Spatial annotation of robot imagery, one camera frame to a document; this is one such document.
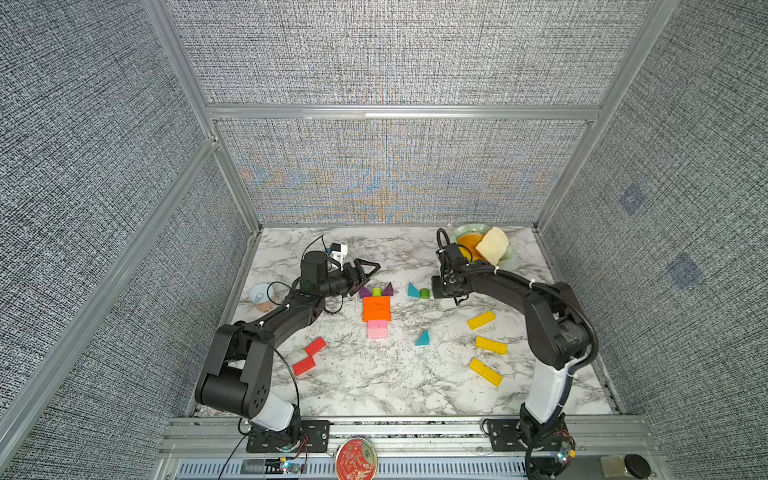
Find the orange rectangle block top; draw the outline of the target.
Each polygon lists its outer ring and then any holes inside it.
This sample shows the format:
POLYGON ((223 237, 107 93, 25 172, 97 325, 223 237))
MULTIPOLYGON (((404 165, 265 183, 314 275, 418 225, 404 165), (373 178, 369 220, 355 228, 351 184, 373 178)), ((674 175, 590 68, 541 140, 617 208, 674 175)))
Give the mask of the orange rectangle block top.
POLYGON ((388 296, 369 296, 362 299, 363 304, 366 306, 376 307, 376 308, 389 308, 391 303, 391 298, 388 296))

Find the orange rectangle block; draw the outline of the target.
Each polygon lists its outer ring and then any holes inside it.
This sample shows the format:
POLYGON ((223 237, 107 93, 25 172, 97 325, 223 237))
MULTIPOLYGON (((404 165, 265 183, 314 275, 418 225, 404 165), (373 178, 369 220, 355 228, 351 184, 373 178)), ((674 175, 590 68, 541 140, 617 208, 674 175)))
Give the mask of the orange rectangle block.
POLYGON ((363 315, 365 317, 388 317, 391 315, 391 306, 389 303, 367 302, 363 304, 363 315))
POLYGON ((362 299, 363 304, 366 306, 376 307, 376 308, 389 308, 391 303, 391 298, 388 296, 369 296, 362 299))

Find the teal triangle block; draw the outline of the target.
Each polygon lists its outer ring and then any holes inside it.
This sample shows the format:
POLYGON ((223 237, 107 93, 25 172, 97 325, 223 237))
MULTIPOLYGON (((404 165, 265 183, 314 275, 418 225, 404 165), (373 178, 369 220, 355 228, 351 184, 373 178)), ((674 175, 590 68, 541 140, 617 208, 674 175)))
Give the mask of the teal triangle block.
POLYGON ((408 283, 408 296, 413 298, 420 298, 421 291, 416 288, 412 283, 408 283))
POLYGON ((424 330, 421 335, 415 341, 416 346, 428 346, 430 344, 430 334, 428 330, 424 330))

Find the pink rectangle block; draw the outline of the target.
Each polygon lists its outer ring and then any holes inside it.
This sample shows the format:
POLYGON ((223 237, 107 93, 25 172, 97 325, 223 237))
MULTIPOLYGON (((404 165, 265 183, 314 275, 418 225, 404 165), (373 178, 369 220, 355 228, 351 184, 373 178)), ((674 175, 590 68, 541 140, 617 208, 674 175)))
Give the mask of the pink rectangle block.
POLYGON ((369 330, 386 330, 388 324, 389 321, 387 320, 370 320, 367 322, 369 330))
POLYGON ((388 337, 387 329, 368 329, 367 338, 369 340, 386 339, 388 337))

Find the yellow rectangle block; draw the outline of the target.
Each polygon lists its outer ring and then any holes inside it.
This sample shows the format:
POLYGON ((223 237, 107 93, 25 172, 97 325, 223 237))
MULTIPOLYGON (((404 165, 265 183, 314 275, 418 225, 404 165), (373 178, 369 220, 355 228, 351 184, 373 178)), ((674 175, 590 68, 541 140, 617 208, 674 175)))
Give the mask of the yellow rectangle block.
POLYGON ((475 338, 475 346, 478 349, 502 356, 506 355, 508 352, 508 347, 506 344, 482 336, 477 336, 475 338))
POLYGON ((496 315, 492 311, 480 314, 467 322, 468 327, 471 330, 480 329, 496 320, 496 315))
POLYGON ((470 361, 469 368, 496 388, 502 383, 503 376, 477 358, 470 361))

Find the orange rectangle block diagonal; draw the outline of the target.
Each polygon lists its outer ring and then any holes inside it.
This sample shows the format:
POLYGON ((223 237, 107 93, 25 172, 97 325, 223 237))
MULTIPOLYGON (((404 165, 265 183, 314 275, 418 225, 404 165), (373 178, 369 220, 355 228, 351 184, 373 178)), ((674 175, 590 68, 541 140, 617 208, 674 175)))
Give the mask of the orange rectangle block diagonal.
POLYGON ((390 322, 391 321, 391 313, 390 312, 384 312, 384 311, 364 311, 362 315, 362 320, 364 323, 367 322, 390 322))

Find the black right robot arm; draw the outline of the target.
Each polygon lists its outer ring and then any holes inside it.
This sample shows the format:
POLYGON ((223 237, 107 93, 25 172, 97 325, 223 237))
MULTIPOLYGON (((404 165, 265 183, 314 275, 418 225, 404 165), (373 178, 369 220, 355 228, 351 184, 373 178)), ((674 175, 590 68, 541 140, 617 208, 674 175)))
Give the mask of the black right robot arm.
POLYGON ((434 297, 460 305, 472 294, 485 295, 524 316, 536 366, 518 430, 522 444, 536 448, 559 430, 575 374, 597 356, 596 332, 569 285, 528 280, 486 261, 471 262, 443 228, 437 230, 436 240, 439 273, 431 280, 434 297))

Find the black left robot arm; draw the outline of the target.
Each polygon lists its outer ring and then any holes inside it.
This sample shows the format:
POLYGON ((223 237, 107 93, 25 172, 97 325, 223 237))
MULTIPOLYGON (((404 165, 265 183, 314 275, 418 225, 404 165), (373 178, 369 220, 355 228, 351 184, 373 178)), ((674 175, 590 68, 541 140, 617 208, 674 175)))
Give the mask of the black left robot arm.
POLYGON ((300 403, 271 392, 277 348, 312 325, 325 312, 327 299, 356 294, 380 269, 379 263, 363 259, 341 264, 321 251, 304 254, 300 276, 278 307, 258 320, 216 330, 195 387, 196 402, 265 431, 294 430, 300 403))

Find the orange round food toy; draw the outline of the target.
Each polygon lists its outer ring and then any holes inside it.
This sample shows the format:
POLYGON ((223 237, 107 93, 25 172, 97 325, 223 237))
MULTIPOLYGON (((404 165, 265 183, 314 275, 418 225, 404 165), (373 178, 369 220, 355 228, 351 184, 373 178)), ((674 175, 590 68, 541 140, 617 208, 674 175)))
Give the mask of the orange round food toy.
POLYGON ((484 235, 480 232, 469 232, 457 239, 459 249, 468 261, 485 260, 485 257, 477 250, 477 245, 483 240, 483 237, 484 235))

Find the green glass plate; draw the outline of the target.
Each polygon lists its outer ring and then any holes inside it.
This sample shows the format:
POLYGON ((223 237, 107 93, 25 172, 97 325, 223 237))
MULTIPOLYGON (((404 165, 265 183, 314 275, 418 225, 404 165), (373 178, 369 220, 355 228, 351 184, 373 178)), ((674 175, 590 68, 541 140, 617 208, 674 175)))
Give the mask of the green glass plate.
MULTIPOLYGON (((461 237, 462 235, 464 235, 466 233, 469 233, 469 232, 480 232, 480 233, 482 233, 484 235, 492 227, 495 227, 495 226, 491 226, 491 225, 487 225, 487 224, 483 224, 483 223, 472 223, 472 224, 462 225, 462 226, 457 227, 453 231, 453 233, 450 235, 450 240, 453 243, 457 243, 457 239, 459 237, 461 237)), ((511 243, 510 243, 510 240, 509 240, 509 248, 508 248, 506 254, 504 255, 504 257, 501 259, 500 263, 502 263, 503 261, 511 260, 513 257, 514 257, 514 251, 512 249, 512 246, 511 246, 511 243)))

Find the white round object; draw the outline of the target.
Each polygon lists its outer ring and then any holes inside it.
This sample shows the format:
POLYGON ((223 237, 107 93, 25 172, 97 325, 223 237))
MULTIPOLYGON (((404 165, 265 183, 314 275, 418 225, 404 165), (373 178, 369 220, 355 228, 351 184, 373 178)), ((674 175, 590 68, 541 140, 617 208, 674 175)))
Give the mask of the white round object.
POLYGON ((251 288, 248 298, 258 311, 268 313, 276 307, 274 296, 273 284, 260 283, 251 288))

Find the red rectangle block lower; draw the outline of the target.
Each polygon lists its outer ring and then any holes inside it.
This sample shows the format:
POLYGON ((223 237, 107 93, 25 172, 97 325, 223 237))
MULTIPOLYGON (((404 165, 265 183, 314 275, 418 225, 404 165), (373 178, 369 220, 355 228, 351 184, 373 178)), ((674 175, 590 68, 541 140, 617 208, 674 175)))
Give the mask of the red rectangle block lower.
POLYGON ((292 366, 293 374, 298 377, 316 367, 316 362, 312 356, 307 356, 292 366))

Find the red round tin lid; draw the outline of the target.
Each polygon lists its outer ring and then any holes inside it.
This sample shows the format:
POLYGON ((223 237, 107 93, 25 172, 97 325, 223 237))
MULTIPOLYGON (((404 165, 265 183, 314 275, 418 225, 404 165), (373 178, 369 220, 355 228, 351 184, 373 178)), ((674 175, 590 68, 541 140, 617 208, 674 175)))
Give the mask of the red round tin lid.
POLYGON ((378 455, 365 438, 353 438, 342 444, 335 455, 339 480, 372 480, 378 471, 378 455))

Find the black knob on box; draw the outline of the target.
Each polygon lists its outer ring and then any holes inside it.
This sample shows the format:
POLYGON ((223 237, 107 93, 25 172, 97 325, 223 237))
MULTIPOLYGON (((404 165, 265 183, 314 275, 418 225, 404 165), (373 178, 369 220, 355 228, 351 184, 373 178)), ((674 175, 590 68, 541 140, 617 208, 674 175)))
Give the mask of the black knob on box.
POLYGON ((648 479, 652 475, 649 462, 638 454, 604 456, 600 463, 606 479, 648 479))

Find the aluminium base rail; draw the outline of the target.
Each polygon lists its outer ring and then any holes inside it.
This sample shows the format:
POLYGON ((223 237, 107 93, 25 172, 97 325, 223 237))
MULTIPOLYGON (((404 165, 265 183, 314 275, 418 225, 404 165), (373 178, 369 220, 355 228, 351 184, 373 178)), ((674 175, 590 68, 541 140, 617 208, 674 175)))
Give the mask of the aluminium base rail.
MULTIPOLYGON (((337 479, 336 456, 367 440, 378 460, 374 479, 524 479, 524 448, 512 451, 510 416, 309 417, 309 446, 267 452, 246 425, 229 417, 176 418, 150 479, 337 479)), ((601 459, 638 454, 649 479, 675 479, 640 416, 568 415, 575 459, 558 479, 606 479, 601 459)))

